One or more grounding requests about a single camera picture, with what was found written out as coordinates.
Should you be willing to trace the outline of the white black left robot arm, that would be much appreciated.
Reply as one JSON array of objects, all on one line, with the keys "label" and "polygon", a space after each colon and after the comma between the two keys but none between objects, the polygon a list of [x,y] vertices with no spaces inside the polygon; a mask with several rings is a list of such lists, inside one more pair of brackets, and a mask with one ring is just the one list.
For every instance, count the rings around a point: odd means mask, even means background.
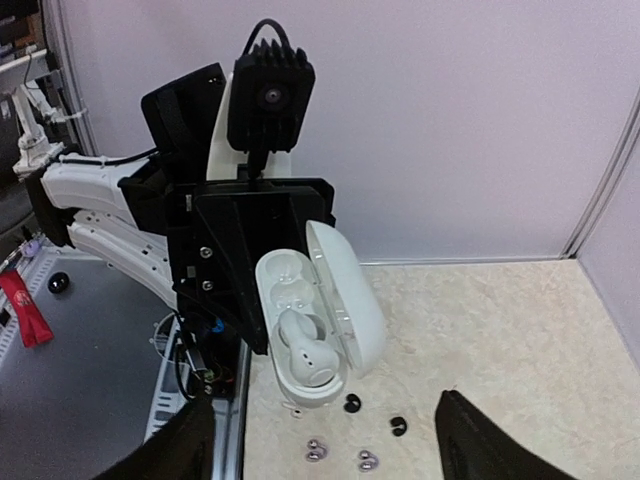
[{"label": "white black left robot arm", "polygon": [[221,320],[265,354],[259,260],[305,252],[306,224],[335,221],[328,181],[278,171],[315,80],[305,59],[243,56],[232,80],[215,63],[156,88],[141,100],[152,150],[108,160],[63,152],[27,178],[42,229],[112,263],[190,326]]}]

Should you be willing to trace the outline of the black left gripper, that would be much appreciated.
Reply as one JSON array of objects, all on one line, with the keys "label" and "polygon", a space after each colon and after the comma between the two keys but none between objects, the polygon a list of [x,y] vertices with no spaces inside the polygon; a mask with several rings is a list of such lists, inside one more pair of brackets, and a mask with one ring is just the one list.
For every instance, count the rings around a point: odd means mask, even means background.
[{"label": "black left gripper", "polygon": [[264,355],[268,334],[256,266],[279,249],[307,252],[305,228],[334,225],[335,190],[321,178],[179,185],[166,198],[177,310],[197,329],[220,319]]}]

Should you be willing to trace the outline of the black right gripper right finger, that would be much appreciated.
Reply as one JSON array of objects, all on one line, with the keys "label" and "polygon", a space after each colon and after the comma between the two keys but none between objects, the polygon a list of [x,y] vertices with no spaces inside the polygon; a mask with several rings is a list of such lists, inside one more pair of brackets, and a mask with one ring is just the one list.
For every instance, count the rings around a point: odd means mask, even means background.
[{"label": "black right gripper right finger", "polygon": [[435,426],[446,479],[563,479],[456,390],[441,393]]}]

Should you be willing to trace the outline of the white clip earbud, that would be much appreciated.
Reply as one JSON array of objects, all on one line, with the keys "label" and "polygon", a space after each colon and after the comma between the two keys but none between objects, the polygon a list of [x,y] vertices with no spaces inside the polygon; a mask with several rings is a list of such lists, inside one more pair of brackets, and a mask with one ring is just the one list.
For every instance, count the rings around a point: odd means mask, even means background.
[{"label": "white clip earbud", "polygon": [[278,327],[290,352],[291,374],[298,383],[317,388],[334,378],[340,357],[330,344],[319,338],[317,325],[311,317],[287,309],[281,313]]}]

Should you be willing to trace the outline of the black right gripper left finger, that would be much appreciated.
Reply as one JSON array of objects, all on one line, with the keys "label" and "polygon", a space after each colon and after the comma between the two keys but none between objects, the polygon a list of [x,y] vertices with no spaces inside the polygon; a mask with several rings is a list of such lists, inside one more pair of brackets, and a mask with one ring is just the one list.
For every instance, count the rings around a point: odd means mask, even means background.
[{"label": "black right gripper left finger", "polygon": [[198,397],[96,479],[211,479],[212,474],[213,407],[207,397]]}]

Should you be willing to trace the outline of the white oval charging case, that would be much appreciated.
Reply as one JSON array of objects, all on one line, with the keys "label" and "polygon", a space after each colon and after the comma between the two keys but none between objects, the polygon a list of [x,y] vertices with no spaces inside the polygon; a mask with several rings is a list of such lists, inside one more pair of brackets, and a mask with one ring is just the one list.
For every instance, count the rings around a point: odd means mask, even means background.
[{"label": "white oval charging case", "polygon": [[[349,241],[335,228],[308,221],[308,251],[272,250],[255,274],[268,334],[268,355],[289,402],[314,409],[335,401],[349,377],[362,379],[380,362],[386,346],[385,316]],[[290,352],[278,321],[287,309],[316,323],[319,338],[338,353],[340,366],[327,384],[308,388],[292,376]]]}]

